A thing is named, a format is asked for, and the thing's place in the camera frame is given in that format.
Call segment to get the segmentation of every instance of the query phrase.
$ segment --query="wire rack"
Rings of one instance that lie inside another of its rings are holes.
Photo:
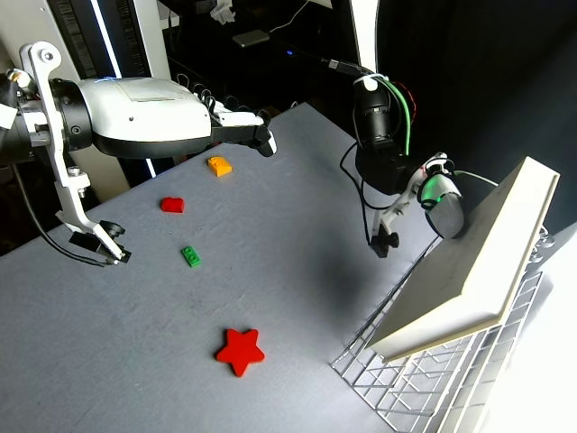
[[[522,281],[502,325],[387,363],[366,345],[427,252],[331,366],[383,418],[387,426],[383,431],[476,432],[489,407],[490,391],[527,319],[542,274]]]

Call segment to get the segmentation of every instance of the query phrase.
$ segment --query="yellow block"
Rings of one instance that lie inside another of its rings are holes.
[[[212,170],[218,178],[230,173],[233,170],[233,166],[229,164],[228,161],[222,156],[213,156],[212,158],[208,158],[207,162],[210,170]]]

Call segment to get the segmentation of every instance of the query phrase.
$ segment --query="gray table surface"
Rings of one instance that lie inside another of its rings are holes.
[[[377,258],[338,168],[353,139],[307,105],[271,128],[272,158],[221,145],[89,212],[126,228],[127,265],[40,239],[0,258],[2,433],[384,429],[329,363],[433,234],[412,207],[401,247]],[[215,177],[213,155],[234,172]],[[187,213],[161,212],[167,196]],[[228,327],[261,332],[266,360],[240,379],[214,358]]]

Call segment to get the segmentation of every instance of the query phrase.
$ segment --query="star-shaped object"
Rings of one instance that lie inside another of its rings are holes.
[[[242,377],[249,364],[259,363],[264,359],[264,353],[256,346],[258,337],[257,329],[245,333],[226,329],[226,346],[216,354],[216,360],[229,363],[234,374]]]

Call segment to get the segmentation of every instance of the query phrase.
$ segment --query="green lego brick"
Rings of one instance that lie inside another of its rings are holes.
[[[187,246],[186,248],[183,248],[182,255],[184,255],[185,259],[187,259],[187,262],[191,268],[194,268],[195,266],[198,266],[201,263],[200,257],[198,257],[198,254],[195,253],[195,250],[192,249],[192,246]]]

